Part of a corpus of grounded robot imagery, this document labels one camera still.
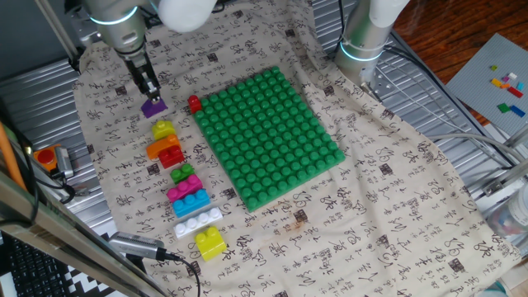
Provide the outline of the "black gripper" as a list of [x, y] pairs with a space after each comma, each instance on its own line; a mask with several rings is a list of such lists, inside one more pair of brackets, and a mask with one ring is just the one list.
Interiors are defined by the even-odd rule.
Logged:
[[154, 74], [150, 74], [152, 64], [146, 53], [125, 56], [124, 61], [141, 93], [151, 102], [159, 102], [159, 82]]

